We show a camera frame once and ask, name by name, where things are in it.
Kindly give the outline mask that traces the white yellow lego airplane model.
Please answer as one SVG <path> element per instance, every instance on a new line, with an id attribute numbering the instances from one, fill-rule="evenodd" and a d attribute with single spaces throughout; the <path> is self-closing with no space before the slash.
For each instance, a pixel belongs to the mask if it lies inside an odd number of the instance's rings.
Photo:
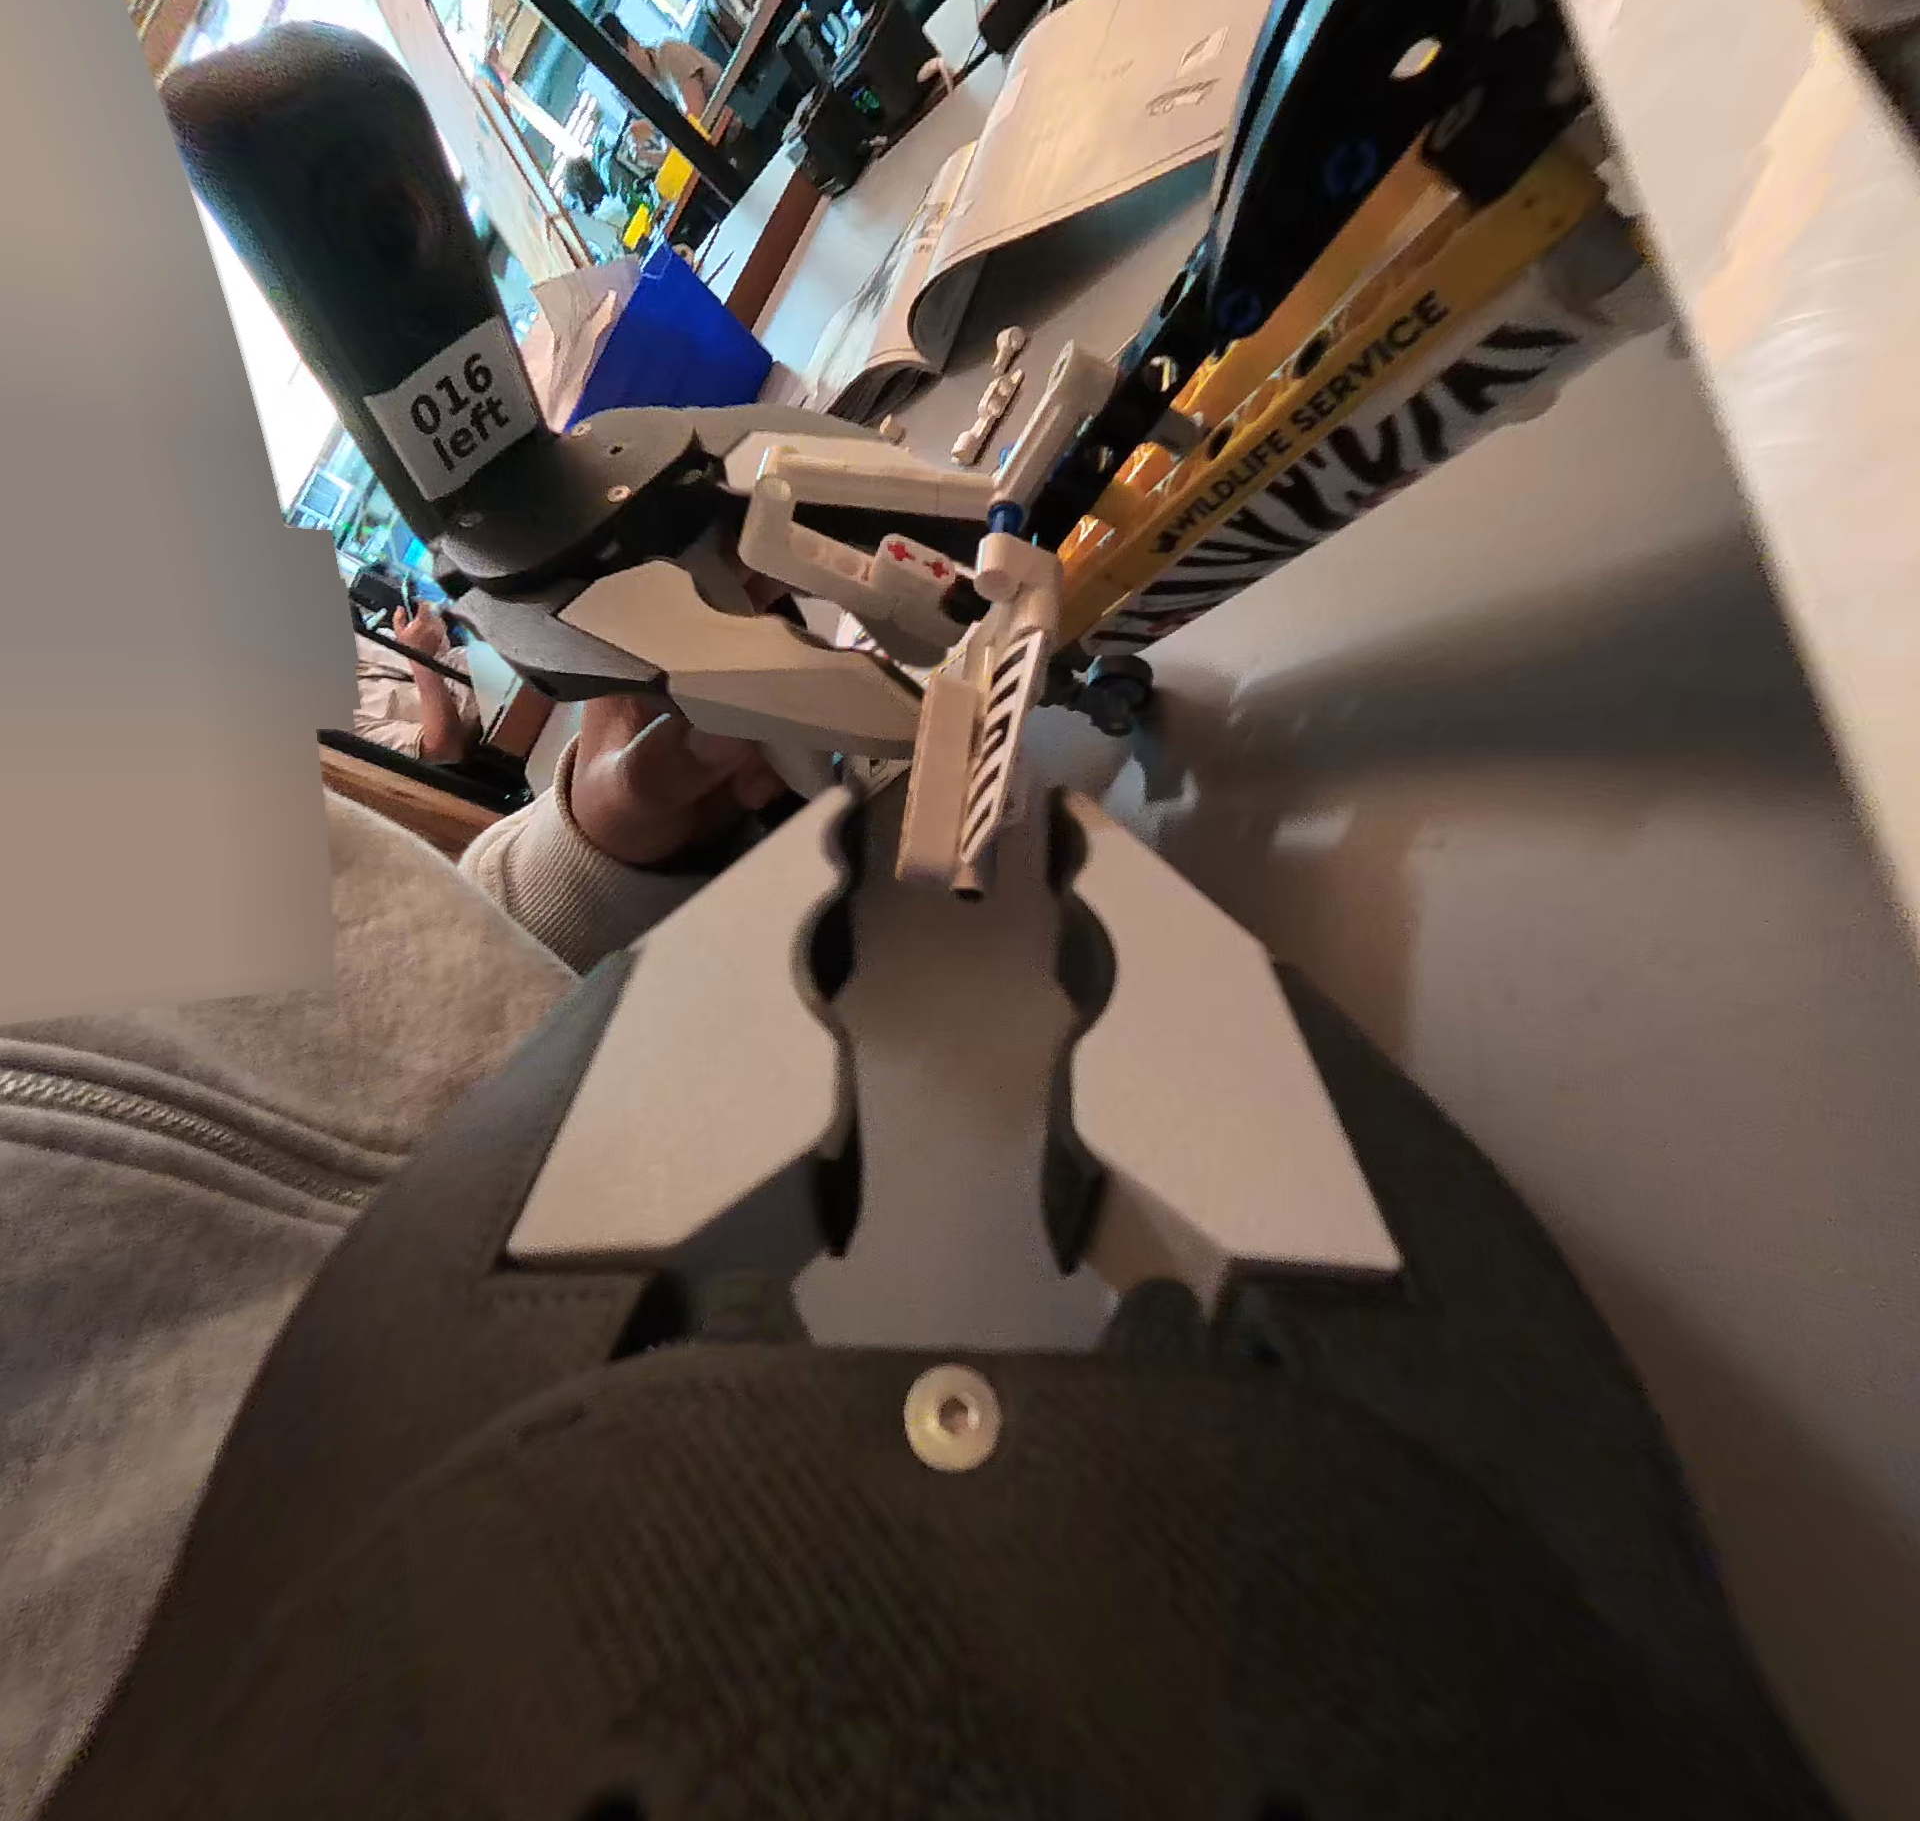
<path id="1" fill-rule="evenodd" d="M 1259 0 L 1047 511 L 1047 728 L 1203 739 L 1216 672 L 1321 771 L 1461 771 L 1585 676 L 1681 799 L 1809 761 L 1915 959 L 1915 13 L 1836 11 Z"/>

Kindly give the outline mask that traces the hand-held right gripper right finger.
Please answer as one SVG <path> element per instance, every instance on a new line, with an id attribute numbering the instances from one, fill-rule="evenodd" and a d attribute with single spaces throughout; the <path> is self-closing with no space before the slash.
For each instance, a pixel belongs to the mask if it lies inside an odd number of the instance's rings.
<path id="1" fill-rule="evenodd" d="M 1047 804 L 1065 1046 L 1047 1093 L 1047 1252 L 1108 1291 L 1394 1284 L 1269 950 L 1084 793 Z"/>

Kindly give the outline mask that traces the long white lego piece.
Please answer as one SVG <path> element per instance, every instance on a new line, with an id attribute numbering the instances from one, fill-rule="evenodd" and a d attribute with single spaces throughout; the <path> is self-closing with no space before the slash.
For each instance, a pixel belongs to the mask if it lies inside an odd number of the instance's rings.
<path id="1" fill-rule="evenodd" d="M 1014 409 L 1014 393 L 1021 393 L 1021 367 L 998 367 L 998 377 L 983 378 L 971 426 L 952 442 L 952 462 L 957 462 L 957 470 L 983 462 L 983 449 L 996 449 L 998 417 Z"/>

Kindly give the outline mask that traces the black metal frame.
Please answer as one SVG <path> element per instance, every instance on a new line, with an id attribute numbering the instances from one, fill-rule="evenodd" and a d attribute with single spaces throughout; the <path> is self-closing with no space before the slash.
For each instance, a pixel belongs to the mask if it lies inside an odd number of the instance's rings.
<path id="1" fill-rule="evenodd" d="M 525 0 L 525 11 L 555 41 L 571 41 L 584 53 L 584 67 L 598 67 L 624 100 L 624 116 L 653 119 L 685 154 L 685 169 L 719 219 L 729 219 L 744 204 L 754 179 L 726 154 L 726 143 L 706 143 L 706 128 L 682 106 L 672 79 L 637 67 L 645 44 L 624 28 L 610 41 L 584 0 Z"/>

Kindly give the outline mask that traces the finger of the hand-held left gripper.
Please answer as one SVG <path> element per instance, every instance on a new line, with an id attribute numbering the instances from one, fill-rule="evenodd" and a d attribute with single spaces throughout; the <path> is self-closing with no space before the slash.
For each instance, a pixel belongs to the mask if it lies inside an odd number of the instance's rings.
<path id="1" fill-rule="evenodd" d="M 598 579 L 598 640 L 662 676 L 696 735 L 810 752 L 911 752 L 919 689 L 830 651 L 775 611 L 719 611 L 685 569 L 645 559 Z"/>
<path id="2" fill-rule="evenodd" d="M 871 430 L 813 409 L 662 409 L 661 493 L 754 493 L 770 449 L 785 449 L 775 486 L 810 511 L 919 511 L 919 462 Z"/>

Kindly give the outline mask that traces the person's left forearm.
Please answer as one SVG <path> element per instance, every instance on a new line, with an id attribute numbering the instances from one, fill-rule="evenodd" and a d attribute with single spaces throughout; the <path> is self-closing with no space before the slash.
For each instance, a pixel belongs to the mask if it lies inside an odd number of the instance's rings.
<path id="1" fill-rule="evenodd" d="M 619 869 L 577 827 L 577 747 L 555 782 L 494 818 L 455 876 L 571 971 L 598 971 L 706 890 L 706 869 Z"/>

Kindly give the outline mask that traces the black charger box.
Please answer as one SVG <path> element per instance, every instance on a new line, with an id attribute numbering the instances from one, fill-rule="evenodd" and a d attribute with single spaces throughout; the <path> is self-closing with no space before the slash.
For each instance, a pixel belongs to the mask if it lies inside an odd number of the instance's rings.
<path id="1" fill-rule="evenodd" d="M 871 0 L 852 28 L 852 44 L 830 44 L 830 28 L 798 11 L 775 41 L 775 62 L 798 89 L 928 89 L 928 67 L 943 67 L 928 20 L 904 0 Z"/>
<path id="2" fill-rule="evenodd" d="M 863 77 L 825 79 L 795 116 L 795 166 L 825 204 L 835 204 L 904 128 L 911 106 L 890 106 Z"/>

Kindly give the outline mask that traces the blue plastic bin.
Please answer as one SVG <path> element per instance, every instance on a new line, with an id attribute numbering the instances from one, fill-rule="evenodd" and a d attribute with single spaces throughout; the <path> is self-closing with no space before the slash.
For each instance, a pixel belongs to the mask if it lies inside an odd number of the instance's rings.
<path id="1" fill-rule="evenodd" d="M 685 271 L 682 247 L 598 271 L 584 332 L 584 378 L 563 390 L 563 430 L 598 409 L 740 409 L 770 390 L 770 350 L 744 320 Z"/>

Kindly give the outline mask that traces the open instruction booklet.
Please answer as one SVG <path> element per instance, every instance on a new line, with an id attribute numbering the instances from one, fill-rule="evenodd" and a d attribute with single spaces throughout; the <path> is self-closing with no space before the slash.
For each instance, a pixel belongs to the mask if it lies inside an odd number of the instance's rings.
<path id="1" fill-rule="evenodd" d="M 1223 143 L 1269 0 L 1065 0 L 1021 28 L 975 143 L 952 149 L 810 362 L 810 409 L 871 426 L 933 378 L 975 271 Z"/>

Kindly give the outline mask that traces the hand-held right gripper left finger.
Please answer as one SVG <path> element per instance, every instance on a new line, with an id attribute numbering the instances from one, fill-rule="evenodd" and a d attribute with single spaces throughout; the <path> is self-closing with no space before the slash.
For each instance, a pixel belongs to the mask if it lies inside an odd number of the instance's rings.
<path id="1" fill-rule="evenodd" d="M 525 1194 L 510 1265 L 798 1277 L 856 1221 L 856 1086 L 830 1017 L 856 793 L 830 782 L 661 917 Z"/>

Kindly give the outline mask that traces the person's left hand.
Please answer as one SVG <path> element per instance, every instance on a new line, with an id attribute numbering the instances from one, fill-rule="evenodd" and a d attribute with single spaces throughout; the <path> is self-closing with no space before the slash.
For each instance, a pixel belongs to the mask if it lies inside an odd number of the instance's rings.
<path id="1" fill-rule="evenodd" d="M 696 876 L 775 827 L 798 793 L 754 739 L 696 735 L 661 691 L 607 691 L 584 702 L 563 804 L 598 857 Z"/>

